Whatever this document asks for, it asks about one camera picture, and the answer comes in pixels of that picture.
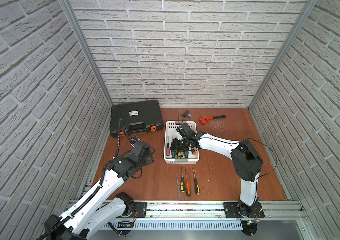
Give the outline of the green handle screwdriver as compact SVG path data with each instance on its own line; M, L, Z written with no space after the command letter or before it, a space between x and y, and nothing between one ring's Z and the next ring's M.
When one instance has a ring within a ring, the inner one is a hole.
M176 158L176 156L177 156L177 153L176 153L176 151L174 151L174 150L171 150L171 155L172 155L172 158L173 158L173 159L175 159L175 158Z

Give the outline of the pink handle screwdriver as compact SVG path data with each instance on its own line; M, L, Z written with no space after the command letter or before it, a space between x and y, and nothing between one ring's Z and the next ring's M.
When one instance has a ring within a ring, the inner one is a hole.
M170 146L169 146L169 136L167 136L167 143L166 143L166 156L169 157L171 154Z

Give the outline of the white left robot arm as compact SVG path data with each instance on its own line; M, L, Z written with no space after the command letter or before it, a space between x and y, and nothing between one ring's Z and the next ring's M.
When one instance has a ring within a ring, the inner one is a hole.
M134 200L122 192L106 206L104 201L128 179L137 179L136 173L153 163L155 149L138 137L129 138L132 150L116 153L102 170L98 182L71 208L60 216L51 215L45 221L43 240L87 240L105 224L117 217L136 217L132 210Z

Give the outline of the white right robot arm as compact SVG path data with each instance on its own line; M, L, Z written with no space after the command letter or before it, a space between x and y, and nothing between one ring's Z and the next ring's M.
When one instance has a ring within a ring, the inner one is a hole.
M233 161L235 173L241 179L241 194L237 204L237 215L242 218L260 218L258 183L261 177L263 159L252 145L252 139L230 141L210 135L206 132L195 132L187 123L178 125L176 129L166 129L166 142L169 152L175 160L177 153L189 156L189 152L208 150L221 154Z

